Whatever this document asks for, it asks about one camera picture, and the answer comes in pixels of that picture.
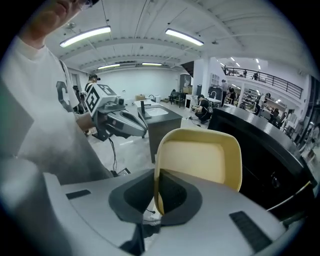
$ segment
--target sink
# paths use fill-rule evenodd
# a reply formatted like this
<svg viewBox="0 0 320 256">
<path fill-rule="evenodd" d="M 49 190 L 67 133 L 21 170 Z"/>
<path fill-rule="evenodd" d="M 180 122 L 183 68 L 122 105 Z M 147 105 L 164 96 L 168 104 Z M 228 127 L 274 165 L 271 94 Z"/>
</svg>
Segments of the sink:
<svg viewBox="0 0 320 256">
<path fill-rule="evenodd" d="M 148 115 L 150 115 L 151 117 L 157 117 L 157 116 L 162 116 L 162 115 L 168 114 L 167 111 L 163 110 L 160 107 L 148 108 L 145 110 L 145 112 L 148 113 Z"/>
</svg>

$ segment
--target faucet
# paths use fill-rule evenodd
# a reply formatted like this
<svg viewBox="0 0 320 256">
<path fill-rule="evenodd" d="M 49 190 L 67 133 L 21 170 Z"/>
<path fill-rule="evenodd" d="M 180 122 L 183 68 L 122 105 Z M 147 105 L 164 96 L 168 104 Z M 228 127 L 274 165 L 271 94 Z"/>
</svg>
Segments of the faucet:
<svg viewBox="0 0 320 256">
<path fill-rule="evenodd" d="M 155 103 L 156 102 L 156 97 L 154 95 L 150 94 L 148 98 L 150 98 L 150 96 L 153 97 L 153 99 L 151 101 Z"/>
<path fill-rule="evenodd" d="M 216 97 L 217 97 L 217 93 L 216 93 L 215 91 L 212 91 L 211 94 L 210 94 L 210 96 L 212 96 L 213 93 L 214 93 L 214 98 L 213 98 L 213 99 L 215 100 Z"/>
</svg>

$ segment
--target glass railing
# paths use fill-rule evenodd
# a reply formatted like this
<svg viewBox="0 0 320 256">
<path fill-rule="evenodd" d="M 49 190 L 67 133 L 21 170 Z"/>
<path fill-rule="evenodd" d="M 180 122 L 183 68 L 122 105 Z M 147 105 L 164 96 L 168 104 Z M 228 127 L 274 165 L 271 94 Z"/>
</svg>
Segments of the glass railing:
<svg viewBox="0 0 320 256">
<path fill-rule="evenodd" d="M 255 81 L 259 81 L 268 84 L 271 87 L 276 87 L 278 91 L 287 92 L 298 99 L 301 99 L 301 94 L 303 89 L 289 81 L 281 79 L 271 74 L 259 72 L 256 70 L 244 69 L 244 68 L 234 68 L 227 67 L 226 70 L 223 69 L 227 76 L 235 76 L 241 78 L 247 78 Z"/>
</svg>

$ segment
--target white floor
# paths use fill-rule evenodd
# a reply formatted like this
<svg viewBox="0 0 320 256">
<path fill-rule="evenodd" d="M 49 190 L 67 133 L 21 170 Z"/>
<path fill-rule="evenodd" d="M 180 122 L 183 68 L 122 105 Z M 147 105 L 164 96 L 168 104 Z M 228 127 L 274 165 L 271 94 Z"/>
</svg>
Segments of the white floor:
<svg viewBox="0 0 320 256">
<path fill-rule="evenodd" d="M 208 124 L 201 125 L 198 118 L 190 112 L 189 109 L 185 109 L 184 106 L 179 108 L 178 105 L 161 102 L 161 104 L 167 109 L 176 112 L 182 116 L 181 127 L 182 128 L 198 128 L 207 129 Z M 127 106 L 126 109 L 135 116 L 138 116 L 136 106 Z M 141 170 L 152 169 L 154 164 L 151 162 L 150 148 L 149 148 L 149 136 L 145 138 L 131 136 L 128 139 L 123 137 L 112 136 L 114 142 L 117 168 L 116 172 L 119 173 L 124 168 L 127 168 L 131 173 L 138 172 Z M 110 145 L 109 140 L 102 142 L 95 137 L 88 137 L 89 143 L 93 147 L 94 151 L 98 155 L 102 164 L 108 169 L 113 169 L 114 154 Z"/>
</svg>

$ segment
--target gray counter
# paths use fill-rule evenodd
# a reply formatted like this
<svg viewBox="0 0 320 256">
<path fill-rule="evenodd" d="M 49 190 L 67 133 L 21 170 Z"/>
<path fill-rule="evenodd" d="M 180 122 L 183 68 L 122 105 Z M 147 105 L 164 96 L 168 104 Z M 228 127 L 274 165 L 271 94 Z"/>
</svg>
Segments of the gray counter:
<svg viewBox="0 0 320 256">
<path fill-rule="evenodd" d="M 168 112 L 168 114 L 150 116 L 148 113 L 142 113 L 141 107 L 137 109 L 139 117 L 148 128 L 151 161 L 155 163 L 155 155 L 157 154 L 161 140 L 167 133 L 181 127 L 182 116 L 162 105 L 145 106 L 144 108 L 145 110 L 160 108 Z"/>
</svg>

